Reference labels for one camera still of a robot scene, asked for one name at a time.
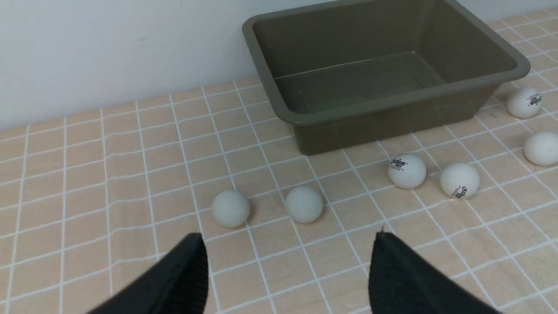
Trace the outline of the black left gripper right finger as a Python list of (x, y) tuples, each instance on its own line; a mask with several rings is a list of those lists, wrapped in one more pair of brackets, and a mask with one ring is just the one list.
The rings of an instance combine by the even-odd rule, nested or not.
[(375, 236), (368, 295), (374, 314), (498, 313), (385, 231)]

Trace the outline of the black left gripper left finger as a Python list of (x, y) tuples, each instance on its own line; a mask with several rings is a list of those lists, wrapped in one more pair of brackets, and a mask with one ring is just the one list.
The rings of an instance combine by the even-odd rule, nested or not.
[(207, 248), (199, 232), (179, 241), (159, 262), (90, 314), (202, 314), (208, 301)]

